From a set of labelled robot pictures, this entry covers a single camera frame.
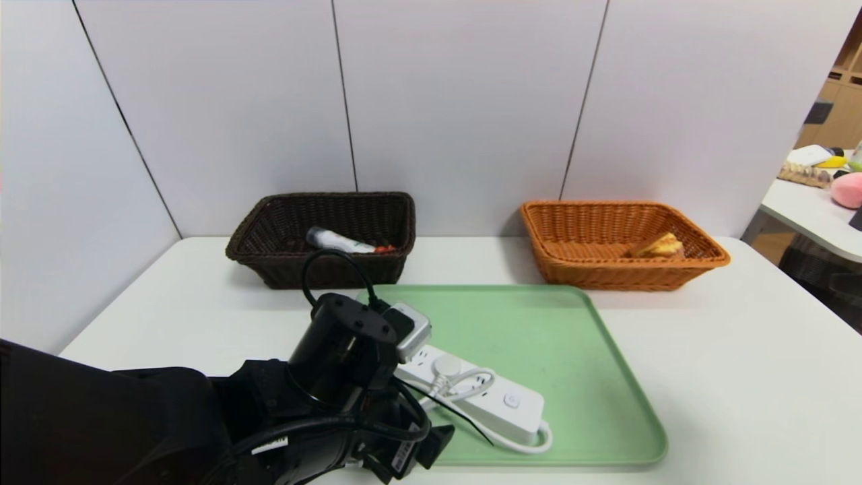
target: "green tray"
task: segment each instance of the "green tray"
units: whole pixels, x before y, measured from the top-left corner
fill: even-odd
[[[618,466],[654,463],[667,436],[586,294],[565,286],[375,287],[431,318],[431,344],[545,397],[553,447],[491,447],[446,410],[457,431],[436,465]],[[367,301],[367,294],[360,299]]]

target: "power socket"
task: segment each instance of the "power socket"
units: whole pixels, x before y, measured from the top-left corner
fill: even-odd
[[[444,354],[446,352],[443,350],[426,345],[413,355],[410,362],[399,365],[395,375],[400,379],[424,382],[430,386],[435,378],[434,360]],[[460,361],[462,373],[477,367],[464,359]],[[483,379],[485,376],[482,375],[468,379],[455,386],[453,391],[469,391],[480,386]],[[471,419],[512,441],[529,446],[537,441],[545,398],[533,389],[498,375],[487,391],[456,401],[455,404]]]

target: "brown wicker basket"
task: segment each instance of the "brown wicker basket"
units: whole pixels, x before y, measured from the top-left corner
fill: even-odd
[[[305,258],[316,250],[305,241],[312,226],[372,246],[395,246],[388,253],[352,255],[373,283],[395,283],[416,239],[415,206],[404,192],[273,195],[254,206],[225,253],[257,272],[272,289],[298,289]],[[309,268],[309,286],[360,288],[363,284],[346,261],[323,256]]]

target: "wooden shelf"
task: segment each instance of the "wooden shelf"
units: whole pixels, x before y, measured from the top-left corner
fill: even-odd
[[[862,72],[862,59],[859,57],[859,47],[862,47],[862,9],[856,16],[856,22],[847,34],[844,45],[835,58],[834,69]]]
[[[862,89],[862,76],[850,76],[847,78],[847,83],[842,87],[847,87],[850,89]]]
[[[829,71],[829,77],[827,80],[841,82],[841,80],[843,80],[846,75],[847,71],[845,71],[844,69],[833,67],[832,70]]]

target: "toothpaste tube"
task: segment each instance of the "toothpaste tube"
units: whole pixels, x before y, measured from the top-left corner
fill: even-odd
[[[354,241],[353,239],[344,237],[335,231],[316,226],[309,229],[308,234],[305,235],[305,240],[308,241],[309,244],[318,248],[340,249],[345,253],[370,254],[386,253],[395,250],[395,246],[374,247],[371,246],[371,244]]]

